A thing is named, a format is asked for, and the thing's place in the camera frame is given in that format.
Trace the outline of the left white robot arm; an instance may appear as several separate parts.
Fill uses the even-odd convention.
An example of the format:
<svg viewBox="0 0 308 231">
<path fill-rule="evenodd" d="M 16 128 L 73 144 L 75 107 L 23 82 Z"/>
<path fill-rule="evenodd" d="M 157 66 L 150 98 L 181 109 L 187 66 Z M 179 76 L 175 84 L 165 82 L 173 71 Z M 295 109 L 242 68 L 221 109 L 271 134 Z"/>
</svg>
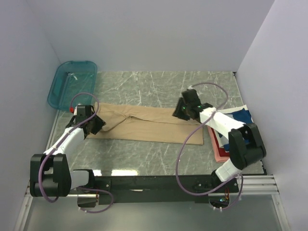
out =
<svg viewBox="0 0 308 231">
<path fill-rule="evenodd" d="M 95 176 L 91 169 L 69 170 L 67 156 L 90 134 L 97 134 L 106 124 L 92 105 L 77 105 L 74 115 L 58 141 L 30 160 L 29 190 L 33 197 L 66 197 L 78 187 L 92 188 Z"/>
</svg>

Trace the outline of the teal plastic basket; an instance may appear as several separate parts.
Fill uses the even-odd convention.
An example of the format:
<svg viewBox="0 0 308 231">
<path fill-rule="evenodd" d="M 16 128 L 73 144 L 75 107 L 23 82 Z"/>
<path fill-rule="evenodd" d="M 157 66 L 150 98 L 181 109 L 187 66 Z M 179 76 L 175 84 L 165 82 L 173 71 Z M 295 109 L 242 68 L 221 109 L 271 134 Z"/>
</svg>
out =
<svg viewBox="0 0 308 231">
<path fill-rule="evenodd" d="M 56 110 L 69 111 L 70 103 L 91 104 L 97 77 L 97 65 L 92 61 L 68 61 L 55 73 L 47 102 Z"/>
</svg>

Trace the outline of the beige t shirt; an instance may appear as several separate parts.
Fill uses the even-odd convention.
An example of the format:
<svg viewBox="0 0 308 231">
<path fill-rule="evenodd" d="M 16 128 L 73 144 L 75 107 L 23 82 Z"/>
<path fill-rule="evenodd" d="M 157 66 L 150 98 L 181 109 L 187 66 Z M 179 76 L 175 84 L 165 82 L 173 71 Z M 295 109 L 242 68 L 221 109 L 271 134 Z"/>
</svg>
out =
<svg viewBox="0 0 308 231">
<path fill-rule="evenodd" d="M 173 117 L 172 108 L 100 103 L 97 115 L 106 124 L 88 139 L 183 143 L 199 123 Z"/>
</svg>

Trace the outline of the blue white folded shirt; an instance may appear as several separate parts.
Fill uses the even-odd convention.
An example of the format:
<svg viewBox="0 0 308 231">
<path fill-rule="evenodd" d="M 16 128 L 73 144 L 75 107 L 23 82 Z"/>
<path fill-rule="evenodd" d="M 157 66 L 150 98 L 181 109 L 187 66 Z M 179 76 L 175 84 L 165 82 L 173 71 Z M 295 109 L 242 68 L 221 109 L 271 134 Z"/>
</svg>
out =
<svg viewBox="0 0 308 231">
<path fill-rule="evenodd" d="M 238 120 L 240 122 L 253 123 L 252 116 L 246 105 L 240 107 L 239 109 L 227 109 L 226 112 L 224 112 L 224 110 L 221 110 L 221 112 L 228 117 Z M 214 133 L 217 138 L 219 147 L 223 148 L 225 152 L 228 153 L 230 147 L 227 139 L 222 134 L 218 133 L 216 130 L 214 131 Z"/>
</svg>

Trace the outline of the aluminium frame rail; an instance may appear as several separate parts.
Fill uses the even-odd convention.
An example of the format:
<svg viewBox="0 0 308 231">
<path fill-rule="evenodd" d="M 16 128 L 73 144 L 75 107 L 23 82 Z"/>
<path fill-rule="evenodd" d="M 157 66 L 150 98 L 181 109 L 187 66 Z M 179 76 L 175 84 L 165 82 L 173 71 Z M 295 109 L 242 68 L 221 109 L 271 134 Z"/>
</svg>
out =
<svg viewBox="0 0 308 231">
<path fill-rule="evenodd" d="M 237 178 L 237 186 L 242 188 L 241 195 L 277 195 L 280 194 L 276 181 L 273 175 L 262 176 L 244 176 L 243 184 L 241 184 L 240 177 Z M 224 193 L 210 193 L 209 196 L 221 196 Z M 94 197 L 94 193 L 85 194 L 77 193 L 73 190 L 67 197 Z M 32 197 L 30 195 L 29 186 L 26 189 L 25 197 Z"/>
</svg>

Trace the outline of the black base beam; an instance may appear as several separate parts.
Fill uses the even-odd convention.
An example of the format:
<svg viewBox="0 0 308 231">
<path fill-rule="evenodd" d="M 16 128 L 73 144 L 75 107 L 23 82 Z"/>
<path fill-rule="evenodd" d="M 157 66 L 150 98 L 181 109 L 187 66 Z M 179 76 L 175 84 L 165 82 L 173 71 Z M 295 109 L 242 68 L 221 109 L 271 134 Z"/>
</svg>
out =
<svg viewBox="0 0 308 231">
<path fill-rule="evenodd" d="M 192 193 L 205 193 L 219 183 L 210 175 L 180 175 L 180 182 Z M 114 203 L 158 203 L 158 202 L 195 202 L 208 203 L 206 196 L 193 196 L 185 193 L 178 185 L 175 176 L 95 176 L 93 189 L 105 190 L 114 197 Z M 236 179 L 217 189 L 214 193 L 224 195 L 238 193 Z M 77 197 L 79 206 L 86 208 L 108 205 L 111 197 L 107 193 L 87 190 L 71 190 L 68 196 Z"/>
</svg>

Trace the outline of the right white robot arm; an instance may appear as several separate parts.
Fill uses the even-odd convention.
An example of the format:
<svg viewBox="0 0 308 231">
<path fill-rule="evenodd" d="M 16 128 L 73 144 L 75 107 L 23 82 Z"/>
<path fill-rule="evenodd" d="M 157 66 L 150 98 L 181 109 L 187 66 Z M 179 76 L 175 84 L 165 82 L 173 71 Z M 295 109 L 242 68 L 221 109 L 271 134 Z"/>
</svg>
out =
<svg viewBox="0 0 308 231">
<path fill-rule="evenodd" d="M 195 89 L 183 91 L 173 116 L 196 120 L 216 130 L 228 140 L 229 159 L 214 171 L 220 182 L 242 172 L 266 156 L 266 149 L 255 123 L 244 123 L 227 116 L 208 103 L 202 104 Z"/>
</svg>

